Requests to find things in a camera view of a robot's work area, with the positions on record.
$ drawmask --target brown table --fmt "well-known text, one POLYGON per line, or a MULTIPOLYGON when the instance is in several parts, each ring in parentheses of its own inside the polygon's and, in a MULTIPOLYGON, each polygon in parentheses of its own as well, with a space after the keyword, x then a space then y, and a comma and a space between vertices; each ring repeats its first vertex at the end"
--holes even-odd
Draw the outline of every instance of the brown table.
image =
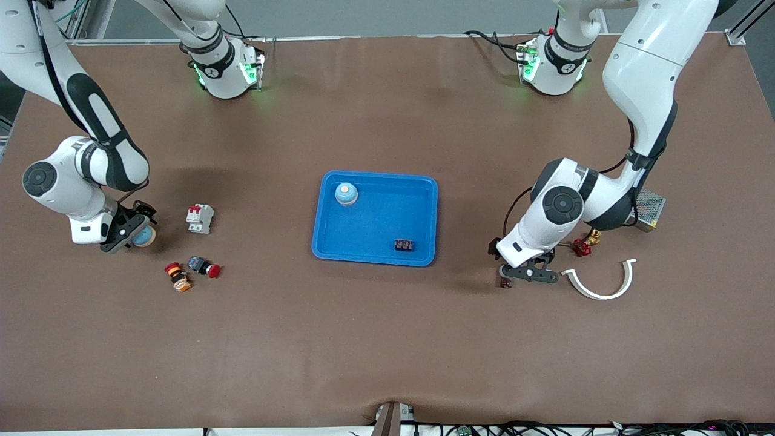
POLYGON ((0 429, 362 424, 389 400, 426 421, 775 420, 775 124, 721 34, 678 81, 646 184, 668 198, 660 228, 552 265, 616 289, 637 258, 629 292, 494 286, 486 247, 515 194, 552 159, 606 168, 627 148, 601 82, 614 42, 559 98, 464 38, 267 45, 266 88, 232 101, 202 92, 176 46, 74 47, 151 162, 136 198, 159 237, 108 256, 27 198, 26 166, 78 134, 29 95, 0 171, 0 429), (331 169, 436 178, 434 263, 316 259, 331 169), (186 231, 194 202, 216 210, 209 236, 186 231), (178 294, 164 266, 194 254, 222 277, 178 294))

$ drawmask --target white block with red switch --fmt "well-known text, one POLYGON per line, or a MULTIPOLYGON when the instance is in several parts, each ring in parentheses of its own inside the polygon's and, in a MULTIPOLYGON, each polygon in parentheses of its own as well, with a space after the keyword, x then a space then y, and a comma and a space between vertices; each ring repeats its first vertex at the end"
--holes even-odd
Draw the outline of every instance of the white block with red switch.
POLYGON ((186 223, 188 231, 196 234, 210 234, 210 222, 215 210, 206 204, 195 204, 188 207, 186 223))

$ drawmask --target round black joint cap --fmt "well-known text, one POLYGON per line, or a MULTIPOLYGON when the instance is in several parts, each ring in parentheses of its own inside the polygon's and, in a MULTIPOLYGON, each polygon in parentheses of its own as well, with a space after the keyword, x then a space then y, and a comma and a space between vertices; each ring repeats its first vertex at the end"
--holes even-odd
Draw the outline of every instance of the round black joint cap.
POLYGON ((576 189, 555 186, 543 197, 543 213, 555 224, 574 221, 584 210, 584 201, 576 189))
POLYGON ((33 197, 40 197, 57 181, 57 169, 48 162, 36 162, 24 171, 24 190, 33 197))

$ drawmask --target blue plastic tray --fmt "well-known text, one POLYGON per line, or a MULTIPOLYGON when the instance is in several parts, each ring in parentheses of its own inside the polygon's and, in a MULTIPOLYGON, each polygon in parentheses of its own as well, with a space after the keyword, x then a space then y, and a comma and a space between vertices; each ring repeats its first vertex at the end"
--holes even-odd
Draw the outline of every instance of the blue plastic tray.
POLYGON ((321 259, 428 266, 436 256, 439 185, 422 175, 329 171, 320 184, 312 252, 321 259), (350 182, 358 200, 342 206, 336 187, 350 182), (395 240, 414 242, 395 250, 395 240))

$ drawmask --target metal perforated box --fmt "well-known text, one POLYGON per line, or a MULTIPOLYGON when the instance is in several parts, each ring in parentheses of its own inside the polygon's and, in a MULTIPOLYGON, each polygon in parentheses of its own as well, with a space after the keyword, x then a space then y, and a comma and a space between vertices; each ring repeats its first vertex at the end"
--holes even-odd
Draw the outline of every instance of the metal perforated box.
MULTIPOLYGON (((656 223, 660 219, 665 202, 666 199, 661 195, 655 194, 648 189, 641 189, 638 198, 635 200, 635 205, 638 208, 638 222, 635 223, 635 227, 644 232, 656 229, 656 223)), ((631 223, 634 219, 635 214, 630 213, 627 222, 631 223)))

